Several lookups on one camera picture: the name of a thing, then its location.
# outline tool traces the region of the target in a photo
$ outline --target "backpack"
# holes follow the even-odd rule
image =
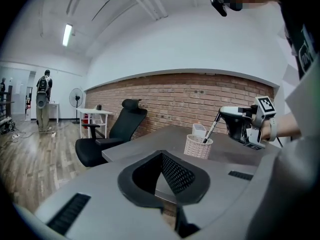
[[[43,92],[45,93],[49,89],[49,77],[46,77],[45,75],[40,78],[39,84],[38,84],[38,90],[37,92]]]

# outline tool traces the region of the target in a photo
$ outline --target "wrist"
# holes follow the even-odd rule
[[[262,123],[262,127],[261,127],[260,130],[261,130],[261,140],[265,140],[265,139],[269,139],[270,138],[271,127],[270,127],[269,120],[265,120]]]

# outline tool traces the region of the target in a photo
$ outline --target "gray desk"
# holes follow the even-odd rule
[[[108,162],[114,162],[156,150],[183,154],[187,135],[191,133],[192,130],[189,128],[170,125],[133,141],[103,150],[102,156]],[[254,150],[220,133],[213,133],[211,139],[213,144],[208,159],[225,163],[224,169],[226,171],[234,170],[254,174],[264,155],[276,154],[280,150],[271,144],[267,145],[266,149]],[[155,195],[169,202],[176,202],[175,195],[162,174],[157,181]]]

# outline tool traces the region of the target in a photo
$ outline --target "chair headrest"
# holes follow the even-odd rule
[[[138,103],[141,101],[141,99],[130,99],[127,98],[124,101],[122,101],[122,107],[128,110],[136,110],[138,109]]]

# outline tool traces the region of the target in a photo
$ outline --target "wooden floor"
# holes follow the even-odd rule
[[[0,148],[1,180],[12,200],[31,212],[87,169],[75,151],[79,124],[62,121],[50,122],[50,126],[56,131],[55,137],[52,133],[38,133],[35,121],[17,122],[16,127],[25,132],[19,133],[18,139],[12,139],[13,133],[0,135],[0,146],[15,142]]]

